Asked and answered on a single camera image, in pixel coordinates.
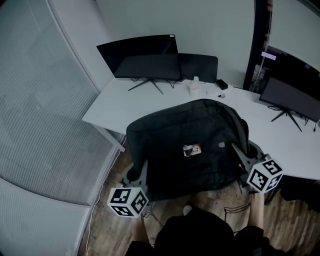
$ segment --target white cable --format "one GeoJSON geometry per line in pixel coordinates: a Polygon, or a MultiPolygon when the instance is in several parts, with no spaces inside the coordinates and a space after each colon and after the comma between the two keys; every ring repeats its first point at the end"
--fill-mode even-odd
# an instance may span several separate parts
{"type": "MultiPolygon", "coordinates": [[[[125,144],[126,139],[127,139],[127,137],[125,137],[125,139],[124,139],[124,141],[123,141],[122,145],[124,145],[124,144],[125,144]]],[[[115,164],[115,162],[117,161],[117,159],[118,159],[118,157],[119,157],[120,153],[121,153],[121,151],[119,150],[119,153],[118,153],[118,155],[116,156],[115,160],[113,161],[113,164],[112,164],[112,165],[111,165],[111,167],[109,168],[109,171],[112,169],[112,167],[114,167],[114,164],[115,164]]],[[[88,234],[88,239],[86,240],[86,244],[85,244],[85,251],[86,251],[85,256],[88,256],[88,243],[89,243],[90,232],[91,232],[92,214],[94,213],[94,210],[95,210],[96,204],[100,201],[101,192],[102,192],[102,189],[104,188],[105,181],[106,181],[107,177],[109,176],[109,175],[108,175],[108,174],[109,174],[109,171],[108,171],[108,173],[106,174],[106,176],[105,176],[105,178],[104,178],[104,180],[103,180],[103,182],[102,182],[102,186],[101,186],[101,189],[100,189],[100,192],[99,192],[98,200],[97,200],[97,201],[95,202],[95,204],[93,205],[93,208],[92,208],[92,211],[91,211],[91,214],[90,214],[90,221],[89,221],[89,234],[88,234]]]]}
{"type": "MultiPolygon", "coordinates": [[[[272,13],[273,13],[273,0],[270,0],[270,5],[271,5],[271,12],[270,12],[270,18],[269,18],[269,28],[268,28],[268,36],[266,38],[266,45],[265,45],[265,50],[264,50],[264,55],[266,55],[267,53],[267,50],[268,50],[268,46],[269,46],[269,41],[270,41],[270,32],[271,32],[271,19],[272,19],[272,13]]],[[[265,56],[263,56],[262,58],[262,62],[261,62],[261,65],[260,65],[260,69],[259,69],[259,72],[258,72],[258,75],[255,79],[255,82],[254,82],[254,85],[253,85],[253,88],[251,90],[251,92],[253,92],[256,88],[256,84],[257,84],[257,81],[259,79],[259,76],[260,76],[260,72],[261,72],[261,69],[262,69],[262,66],[264,65],[264,62],[265,62],[265,56]]]]}

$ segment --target patch on bag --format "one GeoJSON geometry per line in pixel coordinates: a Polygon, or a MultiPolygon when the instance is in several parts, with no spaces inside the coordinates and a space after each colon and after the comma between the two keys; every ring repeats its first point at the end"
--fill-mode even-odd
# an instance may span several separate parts
{"type": "Polygon", "coordinates": [[[201,146],[199,143],[184,145],[182,147],[183,155],[188,158],[201,153],[201,146]]]}

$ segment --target desk leg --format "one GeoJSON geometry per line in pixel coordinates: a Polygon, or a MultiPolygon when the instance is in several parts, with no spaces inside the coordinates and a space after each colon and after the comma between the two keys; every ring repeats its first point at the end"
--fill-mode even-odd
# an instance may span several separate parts
{"type": "Polygon", "coordinates": [[[93,126],[104,136],[108,141],[110,141],[115,147],[117,147],[121,152],[125,152],[125,148],[105,129],[100,126],[93,126]]]}

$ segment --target white cube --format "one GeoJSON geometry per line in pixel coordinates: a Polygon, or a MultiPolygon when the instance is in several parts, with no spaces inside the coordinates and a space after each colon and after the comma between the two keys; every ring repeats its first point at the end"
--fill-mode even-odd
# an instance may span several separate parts
{"type": "Polygon", "coordinates": [[[119,217],[138,217],[148,203],[140,187],[112,188],[107,205],[119,217]]]}
{"type": "Polygon", "coordinates": [[[283,170],[274,159],[255,164],[247,179],[247,183],[260,193],[274,189],[283,175],[283,170]]]}

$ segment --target forearm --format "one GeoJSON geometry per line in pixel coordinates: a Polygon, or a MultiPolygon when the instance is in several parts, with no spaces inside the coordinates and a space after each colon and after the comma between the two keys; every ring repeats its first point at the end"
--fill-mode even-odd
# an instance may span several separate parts
{"type": "Polygon", "coordinates": [[[144,217],[132,218],[132,240],[149,243],[144,217]]]}
{"type": "Polygon", "coordinates": [[[248,226],[264,229],[264,208],[265,195],[262,193],[252,194],[248,226]]]}

